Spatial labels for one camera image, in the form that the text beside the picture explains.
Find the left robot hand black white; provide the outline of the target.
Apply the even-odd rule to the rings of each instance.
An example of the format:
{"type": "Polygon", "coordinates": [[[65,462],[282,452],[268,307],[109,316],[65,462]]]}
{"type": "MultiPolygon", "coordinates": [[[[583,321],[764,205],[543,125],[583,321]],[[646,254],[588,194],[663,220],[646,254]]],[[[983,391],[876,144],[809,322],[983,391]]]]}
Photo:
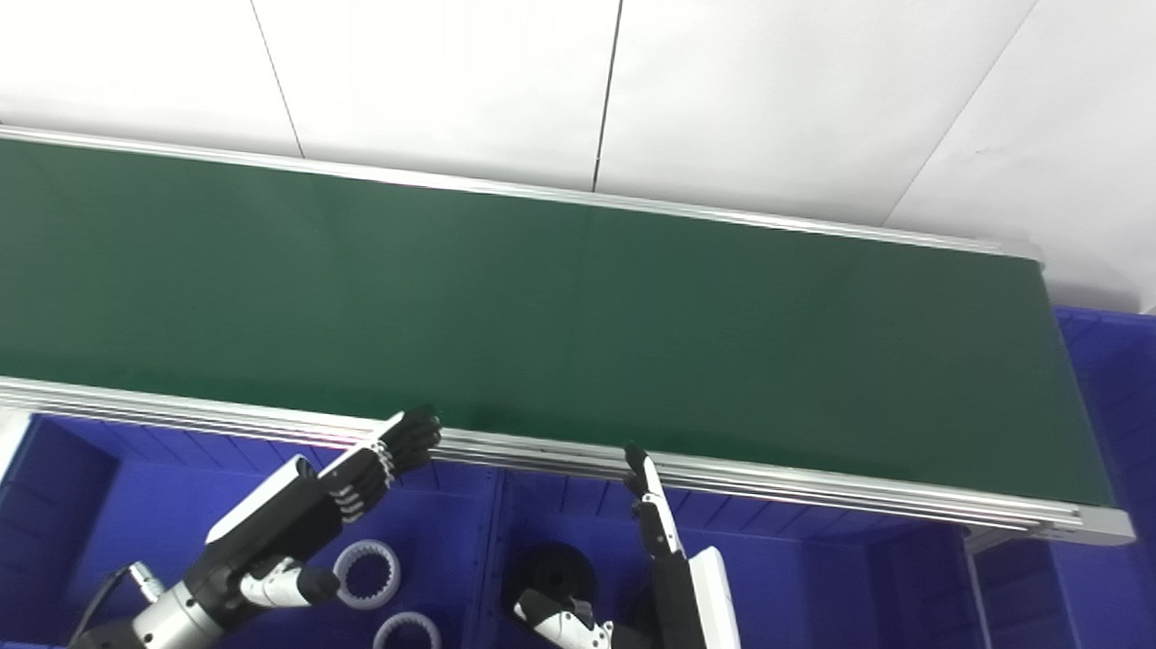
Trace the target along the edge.
{"type": "Polygon", "coordinates": [[[320,471],[304,456],[288,460],[212,528],[183,576],[183,606],[229,633],[264,610],[336,598],[339,577],[310,558],[375,511],[398,477],[430,463],[440,438],[440,418],[423,405],[391,416],[320,471]]]}

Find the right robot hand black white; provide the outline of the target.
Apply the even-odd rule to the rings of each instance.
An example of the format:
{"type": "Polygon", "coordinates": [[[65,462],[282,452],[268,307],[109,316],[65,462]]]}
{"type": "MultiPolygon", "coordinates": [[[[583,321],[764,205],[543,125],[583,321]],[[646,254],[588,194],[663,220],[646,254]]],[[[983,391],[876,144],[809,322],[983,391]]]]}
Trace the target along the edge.
{"type": "Polygon", "coordinates": [[[688,554],[654,460],[627,445],[624,478],[649,561],[644,629],[594,614],[596,574],[580,550],[541,543],[501,580],[502,607],[524,630],[558,649],[743,649],[726,563],[717,547],[688,554]]]}

